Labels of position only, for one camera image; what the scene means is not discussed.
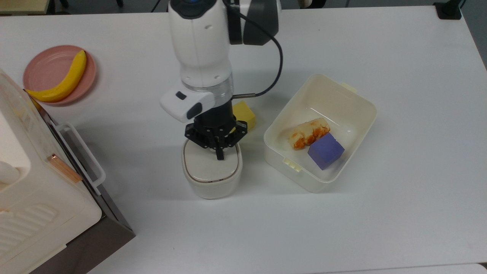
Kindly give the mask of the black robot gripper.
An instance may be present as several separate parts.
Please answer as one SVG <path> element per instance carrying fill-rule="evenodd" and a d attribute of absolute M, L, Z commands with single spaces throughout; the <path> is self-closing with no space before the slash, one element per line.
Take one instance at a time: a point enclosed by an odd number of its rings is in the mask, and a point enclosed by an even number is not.
<path fill-rule="evenodd" d="M 196 116 L 185 128 L 185 137 L 215 150 L 217 160 L 224 160 L 224 149 L 234 147 L 247 133 L 248 124 L 237 120 L 231 102 Z"/>

